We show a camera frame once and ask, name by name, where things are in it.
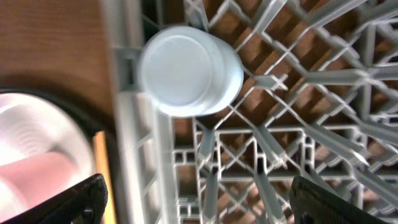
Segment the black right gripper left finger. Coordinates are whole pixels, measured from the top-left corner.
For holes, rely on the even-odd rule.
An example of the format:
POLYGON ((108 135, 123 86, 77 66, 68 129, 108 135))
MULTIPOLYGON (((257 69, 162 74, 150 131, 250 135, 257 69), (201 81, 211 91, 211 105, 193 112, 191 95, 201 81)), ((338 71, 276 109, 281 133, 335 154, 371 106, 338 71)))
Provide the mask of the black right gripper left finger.
POLYGON ((4 223, 100 223, 107 202, 105 179, 102 174, 97 173, 4 223))

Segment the grey dishwasher rack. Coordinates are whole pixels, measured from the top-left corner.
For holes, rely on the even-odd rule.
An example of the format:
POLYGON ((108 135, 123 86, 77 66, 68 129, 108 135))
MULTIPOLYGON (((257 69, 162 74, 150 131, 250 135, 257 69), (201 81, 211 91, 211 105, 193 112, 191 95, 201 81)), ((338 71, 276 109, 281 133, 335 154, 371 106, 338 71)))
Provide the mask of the grey dishwasher rack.
POLYGON ((396 1, 103 1, 119 223, 293 223, 297 175, 397 222, 396 1), (244 64, 238 97, 192 118, 136 82, 144 44, 209 32, 244 64))

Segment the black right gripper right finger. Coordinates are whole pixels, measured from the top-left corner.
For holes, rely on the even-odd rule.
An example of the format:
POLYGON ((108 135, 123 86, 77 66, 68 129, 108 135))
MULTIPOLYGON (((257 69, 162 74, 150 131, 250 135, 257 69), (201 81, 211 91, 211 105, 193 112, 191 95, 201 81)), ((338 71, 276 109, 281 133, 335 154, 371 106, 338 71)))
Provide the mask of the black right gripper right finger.
POLYGON ((301 176, 293 179, 289 202, 295 224, 387 224, 301 176))

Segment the grey round plate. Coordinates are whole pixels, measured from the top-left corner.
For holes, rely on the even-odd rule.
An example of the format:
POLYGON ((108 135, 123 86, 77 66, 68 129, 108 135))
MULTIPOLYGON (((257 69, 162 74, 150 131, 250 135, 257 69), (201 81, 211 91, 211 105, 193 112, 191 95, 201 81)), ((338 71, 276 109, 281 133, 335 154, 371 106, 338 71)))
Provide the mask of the grey round plate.
POLYGON ((77 183, 95 173, 91 144, 66 112, 38 96, 1 94, 1 166, 48 152, 76 164, 77 183))

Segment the round black tray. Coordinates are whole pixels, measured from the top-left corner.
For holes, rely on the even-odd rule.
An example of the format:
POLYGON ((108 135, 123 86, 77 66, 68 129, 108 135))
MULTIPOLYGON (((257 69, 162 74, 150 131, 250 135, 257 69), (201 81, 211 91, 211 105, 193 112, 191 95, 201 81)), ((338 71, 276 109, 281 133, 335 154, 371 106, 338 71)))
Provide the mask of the round black tray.
MULTIPOLYGON (((47 101, 53 103, 55 106, 58 106, 61 110, 66 112, 66 114, 69 115, 72 118, 72 120, 74 120, 76 122, 76 124, 83 131, 83 134, 88 138, 89 143, 91 144, 91 148, 93 150, 94 162, 95 162, 95 154, 94 154, 94 149, 93 149, 93 136, 99 131, 104 131, 105 135, 106 135, 107 149, 113 143, 112 137, 107 134, 105 127, 100 122, 98 122, 97 120, 92 118, 88 113, 84 112, 82 109, 78 108, 77 106, 73 105, 72 103, 70 103, 64 99, 49 95, 48 93, 41 93, 41 92, 30 91, 30 90, 18 90, 18 89, 12 89, 12 88, 6 88, 6 89, 1 90, 1 94, 3 94, 3 93, 25 93, 28 95, 38 96, 39 98, 42 98, 44 100, 47 100, 47 101)), ((97 174, 97 173, 99 173, 99 172, 96 171, 96 162, 95 162, 95 173, 94 174, 97 174)))

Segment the pink cup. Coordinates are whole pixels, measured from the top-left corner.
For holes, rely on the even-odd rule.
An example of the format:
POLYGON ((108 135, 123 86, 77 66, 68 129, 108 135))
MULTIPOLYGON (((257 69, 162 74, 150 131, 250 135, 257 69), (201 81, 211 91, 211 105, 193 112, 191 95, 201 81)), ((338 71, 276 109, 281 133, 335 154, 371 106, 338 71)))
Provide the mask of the pink cup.
POLYGON ((78 182, 76 164, 48 152, 1 166, 1 221, 50 199, 78 182))

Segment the wooden chopstick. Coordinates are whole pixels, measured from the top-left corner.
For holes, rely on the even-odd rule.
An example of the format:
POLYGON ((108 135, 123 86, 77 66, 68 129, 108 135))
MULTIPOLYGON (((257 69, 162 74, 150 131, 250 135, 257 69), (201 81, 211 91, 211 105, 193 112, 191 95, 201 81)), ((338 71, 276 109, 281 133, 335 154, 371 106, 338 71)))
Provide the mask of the wooden chopstick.
POLYGON ((99 131, 93 136, 93 149, 95 154, 96 171, 103 175, 108 188, 108 202, 103 215, 104 224, 117 224, 116 209, 114 204, 113 187, 109 169, 106 135, 99 131))

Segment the blue cup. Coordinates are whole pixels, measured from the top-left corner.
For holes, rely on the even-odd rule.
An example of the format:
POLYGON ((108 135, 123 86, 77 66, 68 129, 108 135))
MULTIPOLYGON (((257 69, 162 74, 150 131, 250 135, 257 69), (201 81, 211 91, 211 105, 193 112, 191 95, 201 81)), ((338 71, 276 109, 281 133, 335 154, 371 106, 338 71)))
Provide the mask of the blue cup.
POLYGON ((158 109, 180 118, 225 109, 243 79, 241 59, 228 43, 189 26, 158 32, 144 46, 137 66, 137 81, 158 109))

